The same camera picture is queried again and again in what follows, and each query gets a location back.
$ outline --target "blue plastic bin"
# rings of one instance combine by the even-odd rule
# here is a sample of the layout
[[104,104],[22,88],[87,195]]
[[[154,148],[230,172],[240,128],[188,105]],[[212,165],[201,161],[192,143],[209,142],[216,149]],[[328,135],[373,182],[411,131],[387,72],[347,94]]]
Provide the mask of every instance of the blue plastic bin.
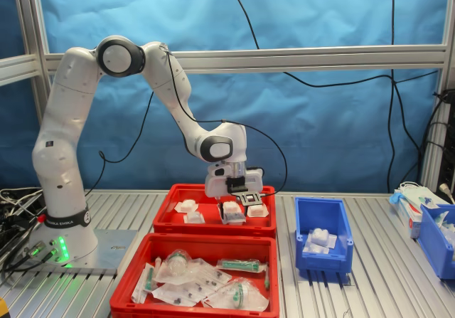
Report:
[[455,279],[455,262],[452,261],[454,249],[434,222],[439,214],[448,211],[445,221],[455,223],[455,206],[444,204],[439,205],[438,209],[428,209],[425,206],[421,208],[420,246],[440,279]]
[[[304,253],[308,233],[315,228],[337,235],[328,254]],[[354,242],[341,199],[296,197],[296,267],[349,273],[353,263]]]

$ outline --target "box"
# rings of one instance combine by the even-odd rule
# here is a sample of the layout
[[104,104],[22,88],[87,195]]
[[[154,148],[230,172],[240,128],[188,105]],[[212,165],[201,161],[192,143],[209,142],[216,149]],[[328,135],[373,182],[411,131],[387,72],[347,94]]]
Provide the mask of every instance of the box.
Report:
[[454,249],[446,240],[434,219],[441,213],[448,211],[445,221],[455,223],[455,206],[440,205],[438,209],[422,210],[422,224],[420,225],[419,243],[436,275],[441,279],[455,279],[455,262],[452,261]]
[[[296,267],[300,270],[324,270],[349,273],[354,242],[342,199],[296,197]],[[315,228],[337,235],[328,254],[303,251],[308,233]]]
[[398,212],[398,216],[406,227],[410,238],[418,238],[420,234],[420,224],[422,222],[420,210],[405,198],[400,198],[396,204],[392,205]]
[[[264,186],[264,194],[273,194],[274,188]],[[184,213],[178,213],[174,207],[185,199],[193,199],[199,204],[198,212],[204,216],[204,224],[183,222]],[[234,201],[234,196],[224,196],[221,201]],[[164,199],[154,219],[154,231],[157,233],[187,233],[204,235],[240,235],[264,236],[274,238],[277,231],[275,218],[275,196],[262,197],[267,206],[267,217],[247,217],[241,226],[223,225],[217,201],[205,195],[204,184],[175,184]]]
[[[145,303],[134,304],[131,294],[139,280],[145,263],[152,263],[156,257],[165,260],[176,249],[184,249],[192,258],[202,258],[211,265],[221,258],[258,259],[261,263],[269,263],[270,288],[265,289],[265,272],[239,272],[223,270],[237,277],[247,278],[253,282],[262,295],[269,299],[269,306],[263,312],[243,311],[236,309],[213,309],[203,307],[199,302],[194,307],[176,307],[148,295]],[[244,236],[208,236],[152,233],[144,237],[125,274],[118,284],[110,300],[113,318],[245,318],[279,317],[279,288],[277,269],[277,245],[274,239]]]

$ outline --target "metal workbench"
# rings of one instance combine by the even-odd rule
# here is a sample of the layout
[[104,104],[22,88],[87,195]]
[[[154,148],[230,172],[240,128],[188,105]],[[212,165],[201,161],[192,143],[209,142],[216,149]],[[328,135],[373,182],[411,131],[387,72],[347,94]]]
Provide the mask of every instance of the metal workbench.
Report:
[[[97,228],[139,231],[118,276],[26,272],[0,287],[12,317],[108,317],[109,298],[166,191],[93,191],[88,197]],[[294,267],[294,196],[342,198],[355,249],[353,271],[305,272]],[[407,238],[386,195],[297,194],[277,197],[281,317],[455,317],[455,282],[442,282],[419,244]]]

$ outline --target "metal base plate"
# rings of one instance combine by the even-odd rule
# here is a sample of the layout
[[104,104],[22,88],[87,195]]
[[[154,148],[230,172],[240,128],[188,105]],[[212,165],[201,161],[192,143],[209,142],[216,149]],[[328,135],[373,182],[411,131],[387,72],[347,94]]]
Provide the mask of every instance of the metal base plate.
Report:
[[82,274],[117,274],[122,266],[124,256],[133,244],[137,230],[106,230],[94,229],[98,238],[98,246],[88,255],[68,263],[63,267],[43,265],[37,270],[49,272],[66,272],[68,268]]

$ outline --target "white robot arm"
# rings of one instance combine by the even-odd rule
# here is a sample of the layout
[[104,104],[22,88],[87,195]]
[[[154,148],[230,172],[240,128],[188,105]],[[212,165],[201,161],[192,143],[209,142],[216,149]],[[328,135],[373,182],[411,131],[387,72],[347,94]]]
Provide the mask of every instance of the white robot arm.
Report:
[[77,165],[77,143],[100,78],[105,74],[125,77],[137,73],[144,76],[172,114],[187,151],[217,163],[208,167],[207,196],[234,194],[244,205],[262,203],[262,170],[245,167],[245,127],[224,122],[212,131],[203,129],[188,117],[193,118],[188,108],[191,86],[167,46],[151,42],[139,47],[125,37],[110,36],[94,50],[71,48],[65,53],[33,149],[33,166],[43,187],[47,214],[45,224],[32,234],[30,245],[43,241],[58,249],[51,262],[66,263],[96,248]]

